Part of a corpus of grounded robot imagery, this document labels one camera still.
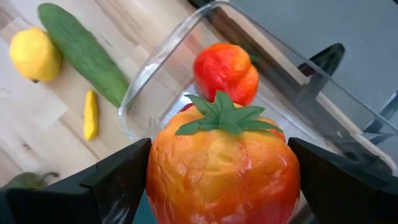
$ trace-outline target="green cucumber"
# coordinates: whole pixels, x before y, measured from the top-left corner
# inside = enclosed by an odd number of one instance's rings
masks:
[[[129,84],[95,36],[58,5],[41,4],[38,13],[65,58],[99,93],[119,107]]]

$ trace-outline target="lemon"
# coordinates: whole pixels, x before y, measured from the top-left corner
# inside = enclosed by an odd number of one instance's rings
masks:
[[[18,32],[11,40],[10,58],[25,78],[48,82],[59,73],[61,52],[38,27]]]

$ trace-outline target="plastic tomato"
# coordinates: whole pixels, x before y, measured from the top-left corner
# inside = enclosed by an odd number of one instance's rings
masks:
[[[252,102],[259,83],[259,75],[248,53],[229,43],[214,44],[202,51],[193,63],[193,76],[211,102],[220,90],[243,106]]]
[[[190,98],[195,106],[176,114],[150,151],[146,192],[157,221],[287,223],[300,174],[283,132],[257,117],[263,108]]]

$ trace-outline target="wooden surface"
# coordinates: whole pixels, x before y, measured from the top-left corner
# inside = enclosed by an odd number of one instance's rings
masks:
[[[56,171],[68,177],[132,143],[117,108],[99,97],[99,136],[83,138],[83,107],[91,85],[64,61],[50,83],[23,79],[9,59],[19,30],[42,27],[37,6],[53,2],[97,37],[130,80],[172,29],[194,10],[184,0],[0,1],[0,186],[18,173]]]

